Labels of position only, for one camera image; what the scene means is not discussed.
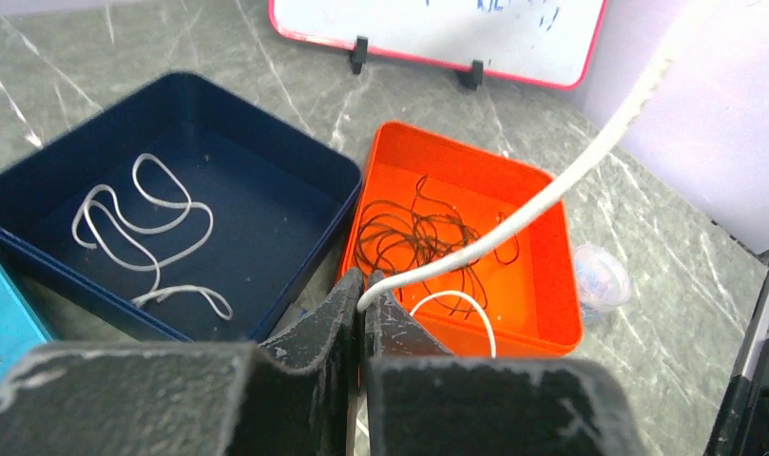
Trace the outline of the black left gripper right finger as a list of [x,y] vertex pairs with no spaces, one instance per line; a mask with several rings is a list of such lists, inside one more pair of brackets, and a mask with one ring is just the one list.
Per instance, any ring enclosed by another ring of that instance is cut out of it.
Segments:
[[374,455],[641,455],[625,392],[584,359],[461,357],[392,293],[364,311]]

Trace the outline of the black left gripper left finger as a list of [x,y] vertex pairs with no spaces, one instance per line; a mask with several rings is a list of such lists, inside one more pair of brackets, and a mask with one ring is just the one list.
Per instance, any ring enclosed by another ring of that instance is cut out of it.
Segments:
[[343,455],[358,269],[262,343],[62,342],[0,384],[0,455]]

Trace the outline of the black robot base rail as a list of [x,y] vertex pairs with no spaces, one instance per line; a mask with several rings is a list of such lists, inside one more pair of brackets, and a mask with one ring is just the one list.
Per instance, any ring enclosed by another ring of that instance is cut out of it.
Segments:
[[704,453],[769,455],[769,271]]

